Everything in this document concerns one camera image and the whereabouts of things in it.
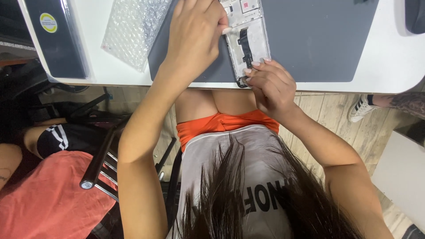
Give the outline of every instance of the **white tank top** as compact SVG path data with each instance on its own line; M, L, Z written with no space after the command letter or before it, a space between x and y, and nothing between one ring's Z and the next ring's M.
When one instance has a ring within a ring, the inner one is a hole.
M242 175L244 217L244 238L290 238L290 227L286 214L274 197L275 188L283 187L286 180L271 168L283 168L283 159L269 152L269 146L277 145L275 134L263 125L249 125L237 130L201 134L186 144L181 162L181 192L176 222L181 223L186 192L192 194L197 205L201 185L201 169L209 173L213 151L218 152L221 144L225 152L229 145L229 134L245 146L245 174ZM175 236L179 238L177 227ZM172 238L171 230L167 239Z

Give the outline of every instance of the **red shirt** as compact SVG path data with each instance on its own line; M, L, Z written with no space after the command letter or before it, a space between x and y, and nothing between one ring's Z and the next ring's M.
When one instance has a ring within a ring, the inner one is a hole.
M85 239L115 204L98 188L79 187L92 158L79 151L52 154L20 183L0 191L0 238Z

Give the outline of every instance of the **woman's hand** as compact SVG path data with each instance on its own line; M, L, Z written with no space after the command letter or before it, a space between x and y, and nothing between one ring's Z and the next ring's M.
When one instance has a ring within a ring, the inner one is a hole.
M218 57L218 40L229 20L218 0L179 0L170 26L168 53L162 67L183 74L189 85Z
M297 85L289 72L275 60L253 63L245 69L246 82L254 91L257 108L273 119L280 119L297 108L294 103Z

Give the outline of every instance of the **gray desk mat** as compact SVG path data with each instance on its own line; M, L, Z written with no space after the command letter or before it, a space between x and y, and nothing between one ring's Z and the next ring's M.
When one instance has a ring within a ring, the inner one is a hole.
M353 80L378 0L263 0L272 58L297 82ZM148 56L155 78L167 54L173 0ZM222 37L218 59L195 82L228 83L235 77Z

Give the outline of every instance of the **orange shorts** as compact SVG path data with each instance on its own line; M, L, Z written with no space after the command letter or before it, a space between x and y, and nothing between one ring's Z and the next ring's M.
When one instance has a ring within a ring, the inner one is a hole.
M264 125L277 134L279 133L279 123L276 120L268 117L260 110L254 110L234 116L218 112L202 119L179 123L177 135L180 138L181 150L184 152L187 142L200 134L226 132L248 125Z

